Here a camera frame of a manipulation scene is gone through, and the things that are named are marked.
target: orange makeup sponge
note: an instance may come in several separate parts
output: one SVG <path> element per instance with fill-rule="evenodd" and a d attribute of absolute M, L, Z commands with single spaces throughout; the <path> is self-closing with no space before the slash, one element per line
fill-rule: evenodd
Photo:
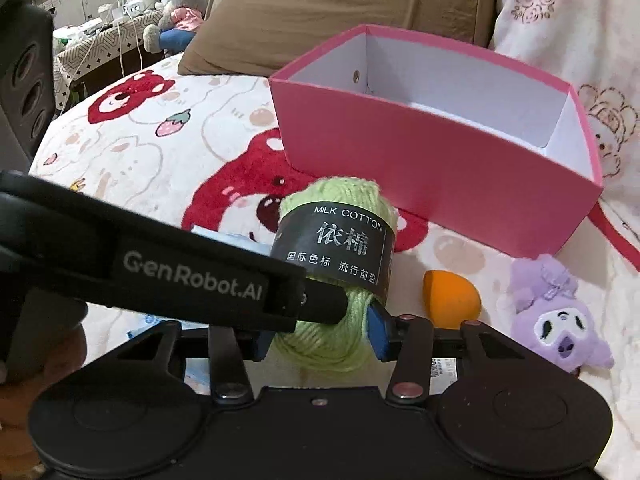
<path fill-rule="evenodd" d="M 459 329 L 463 321 L 477 319 L 480 294 L 466 278 L 448 270 L 428 270 L 422 280 L 424 311 L 437 328 Z"/>

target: round black disc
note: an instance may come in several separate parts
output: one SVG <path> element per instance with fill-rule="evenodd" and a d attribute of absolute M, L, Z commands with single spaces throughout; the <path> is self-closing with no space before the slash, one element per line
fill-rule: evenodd
<path fill-rule="evenodd" d="M 473 462 L 529 477 L 590 464 L 612 428 L 606 402 L 586 384 L 564 372 L 547 377 L 507 364 L 452 384 L 440 399 L 438 423 Z"/>
<path fill-rule="evenodd" d="M 66 380 L 34 403 L 29 430 L 46 465 L 80 478 L 142 475 L 168 463 L 200 427 L 204 406 L 193 390 L 140 362 L 117 362 L 111 379 Z"/>

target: patterned tablecloth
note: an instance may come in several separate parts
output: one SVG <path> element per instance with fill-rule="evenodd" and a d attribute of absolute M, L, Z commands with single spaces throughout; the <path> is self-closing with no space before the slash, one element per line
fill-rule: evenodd
<path fill-rule="evenodd" d="M 121 23 L 119 36 L 118 28 L 111 27 L 98 33 L 95 41 L 93 37 L 88 38 L 55 56 L 53 59 L 53 83 L 56 93 L 56 108 L 63 110 L 65 107 L 69 87 L 73 81 L 111 59 L 117 58 L 121 51 L 124 54 L 136 48 L 136 44 L 142 47 L 142 33 L 145 27 L 157 24 L 161 17 L 162 10 L 146 12 L 133 20 Z"/>

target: black device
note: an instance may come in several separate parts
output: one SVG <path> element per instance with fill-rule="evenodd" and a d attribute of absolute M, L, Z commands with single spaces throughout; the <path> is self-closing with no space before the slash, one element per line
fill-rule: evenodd
<path fill-rule="evenodd" d="M 263 359 L 297 319 L 339 321 L 340 287 L 23 174 L 0 173 L 0 272 L 15 304 L 37 286 L 209 324 L 162 323 L 44 392 L 29 430 L 51 479 L 211 468 L 223 478 L 589 479 L 612 430 L 596 391 L 490 327 L 434 330 L 377 303 L 369 340 L 397 361 L 384 399 L 375 387 L 255 398 L 243 361 Z M 209 358 L 210 396 L 184 384 L 193 357 Z M 457 358 L 460 377 L 434 397 L 432 357 Z"/>
<path fill-rule="evenodd" d="M 53 17 L 31 0 L 0 0 L 0 170 L 28 171 L 53 117 Z M 15 289 L 0 274 L 0 288 Z M 39 371 L 51 349 L 86 315 L 86 304 L 31 287 L 4 298 L 0 384 Z"/>

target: red bear print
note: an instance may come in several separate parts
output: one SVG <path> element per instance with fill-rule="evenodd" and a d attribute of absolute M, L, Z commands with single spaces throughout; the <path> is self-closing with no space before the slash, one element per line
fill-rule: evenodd
<path fill-rule="evenodd" d="M 256 135 L 247 150 L 226 163 L 194 193 L 182 218 L 182 228 L 193 225 L 213 231 L 241 234 L 271 244 L 280 221 L 280 202 L 305 189 L 315 178 L 294 170 L 285 157 L 277 128 Z M 396 252 L 419 245 L 428 223 L 400 212 Z"/>
<path fill-rule="evenodd" d="M 111 121 L 138 108 L 150 97 L 165 93 L 175 84 L 173 79 L 145 70 L 107 90 L 89 106 L 90 124 Z"/>

